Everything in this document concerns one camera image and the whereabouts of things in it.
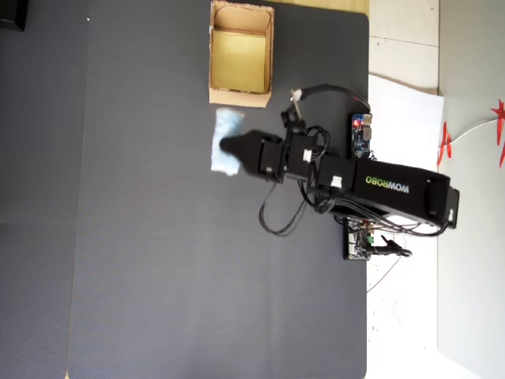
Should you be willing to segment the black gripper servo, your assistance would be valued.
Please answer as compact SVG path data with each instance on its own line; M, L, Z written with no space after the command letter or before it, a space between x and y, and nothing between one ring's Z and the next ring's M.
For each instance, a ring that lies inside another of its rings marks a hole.
M219 147L224 152L234 155L246 174L268 182L282 181L283 145L282 138L266 136L260 131L224 137L219 142Z

